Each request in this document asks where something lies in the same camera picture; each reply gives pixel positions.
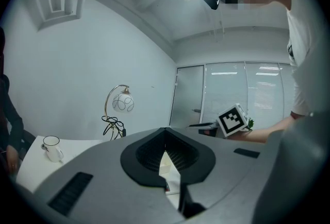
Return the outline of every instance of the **gray surface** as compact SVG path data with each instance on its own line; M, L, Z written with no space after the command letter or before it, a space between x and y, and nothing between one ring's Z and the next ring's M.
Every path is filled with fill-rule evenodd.
M206 208L212 207L223 198L230 197L231 191L251 173L258 161L233 151L236 148L262 151L265 147L258 143L203 136L185 129L175 130L207 145L216 155L216 165L206 180L188 187L192 199ZM138 185L121 167L120 155L124 148L154 131L137 133L88 149L48 177L36 190L36 197L45 203L49 202L77 172L82 171L94 175L94 178L69 214L71 219L82 223L101 223L110 219L113 223L143 224L184 221L184 217L171 205L162 188ZM269 162L271 159L266 159L265 163L269 164ZM266 179L266 177L261 178L257 183L260 185L258 186L260 191ZM249 189L246 193L250 196L250 192L254 191L255 189ZM251 200L251 206L246 208L246 212L250 215L257 198L258 196L255 195Z
M326 126L329 116L330 112L299 119L283 133L276 163L255 210L254 223L277 222L313 185L329 155Z
M202 214L190 218L186 223L251 223L258 197L265 186L276 159L281 134L281 131L277 131L269 136L254 166L237 185L233 185L233 189L225 197L222 197L222 200Z
M203 183L189 185L193 201L206 208L224 198L251 170L257 159L234 153L237 148L262 152L265 147L260 143L237 142L215 137L189 133L183 129L175 129L193 140L207 145L216 155L216 164Z
M122 169L124 148L156 130L93 146L54 172L35 196L49 202L79 171L94 175L69 218L81 223L175 223L184 217L172 206L162 188L138 185Z
M191 198L207 210L185 220L161 188L138 185L123 171L120 154L141 132L88 149L47 178L36 198L48 202L78 171L94 178L69 218L81 223L264 223L269 214L290 210L313 183L328 155L328 114L302 118L285 133L273 132L265 145L176 131L210 147L216 165L203 183L188 186ZM257 159L233 151L260 151Z
M16 185L17 192L24 198L28 205L37 213L46 223L51 224L79 224L75 220L68 219L47 206L40 199L35 197L29 190L21 185Z

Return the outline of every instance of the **black vent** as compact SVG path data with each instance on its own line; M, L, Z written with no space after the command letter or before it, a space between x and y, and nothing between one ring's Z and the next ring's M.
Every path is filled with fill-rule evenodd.
M200 156L195 147L172 134L166 137L166 151L179 172L192 166Z
M90 174L77 173L48 205L67 216L92 178Z
M163 134L146 142L137 149L136 158L145 168L159 173L161 158L165 149Z

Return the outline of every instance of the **wire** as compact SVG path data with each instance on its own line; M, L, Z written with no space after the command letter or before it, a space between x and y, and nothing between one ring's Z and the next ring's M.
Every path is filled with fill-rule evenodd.
M103 131L103 135L106 135L106 133L110 129L112 129L112 135L111 135L110 140L112 140L112 138L113 138L113 132L114 132L115 128L117 129L117 135L114 137L114 140L117 139L118 135L120 135L120 137L126 136L126 130L125 130L124 124L120 120L118 120L116 117L107 116L107 118L106 118L106 116L102 116L102 120L104 122L108 123L107 127Z

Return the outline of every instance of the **black sleeve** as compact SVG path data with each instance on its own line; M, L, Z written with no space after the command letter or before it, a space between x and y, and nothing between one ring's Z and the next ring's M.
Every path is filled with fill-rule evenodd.
M8 145L14 147L18 152L23 137L23 121L22 118L18 115L15 107L11 103L8 92L4 89L4 87L2 87L2 94L4 97L4 114L11 124L11 132L8 140Z
M301 117L305 117L304 115L296 114L296 113L294 113L293 111L291 111L290 115L291 115L292 118L294 118L294 119L298 119L298 118L301 118Z

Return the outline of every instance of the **dark clothing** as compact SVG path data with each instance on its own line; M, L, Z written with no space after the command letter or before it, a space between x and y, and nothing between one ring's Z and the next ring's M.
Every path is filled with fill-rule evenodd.
M7 93L8 93L9 92L9 86L10 86L9 78L6 75L2 75L1 79L5 83L5 89L6 89Z
M0 75L2 75L4 73L5 43L6 43L5 32L2 29L2 27L0 27Z
M7 120L11 124L9 134ZM0 147L6 150L8 145L14 147L17 152L23 137L23 121L11 103L5 83L0 80Z

